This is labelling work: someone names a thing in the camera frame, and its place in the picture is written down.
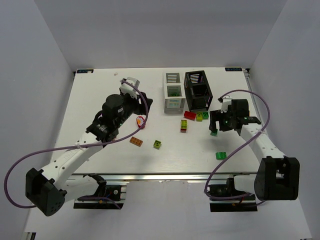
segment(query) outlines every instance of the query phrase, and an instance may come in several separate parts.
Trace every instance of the white basket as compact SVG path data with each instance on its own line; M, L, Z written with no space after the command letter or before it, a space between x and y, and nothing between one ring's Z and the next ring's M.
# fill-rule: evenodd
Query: white basket
M179 72L163 73L164 112L166 114L184 111L186 94L181 76Z

